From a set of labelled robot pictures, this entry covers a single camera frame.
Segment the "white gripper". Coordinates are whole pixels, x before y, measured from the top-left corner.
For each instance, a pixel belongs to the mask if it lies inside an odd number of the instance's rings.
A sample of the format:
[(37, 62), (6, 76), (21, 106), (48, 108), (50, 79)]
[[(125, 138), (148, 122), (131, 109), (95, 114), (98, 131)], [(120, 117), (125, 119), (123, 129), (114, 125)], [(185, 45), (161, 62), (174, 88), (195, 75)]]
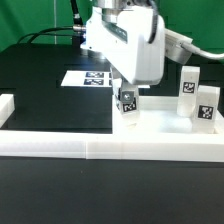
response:
[(134, 85), (157, 85), (164, 73), (165, 25), (158, 17), (155, 39), (149, 42), (153, 10), (133, 6), (118, 14), (115, 24), (102, 20), (103, 10), (92, 9), (86, 24), (86, 46), (102, 53), (111, 69), (113, 94), (122, 102), (133, 102), (136, 88), (122, 86), (121, 75)]

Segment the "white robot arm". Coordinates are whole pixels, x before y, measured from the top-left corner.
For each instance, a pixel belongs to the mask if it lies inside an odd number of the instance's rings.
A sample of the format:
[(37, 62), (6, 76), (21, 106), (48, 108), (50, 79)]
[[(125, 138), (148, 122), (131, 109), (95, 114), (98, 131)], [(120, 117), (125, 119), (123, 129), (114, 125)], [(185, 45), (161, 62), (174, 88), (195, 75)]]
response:
[(163, 77), (165, 24), (155, 0), (91, 0), (87, 49), (103, 55), (122, 77), (119, 98), (131, 103), (140, 85)]

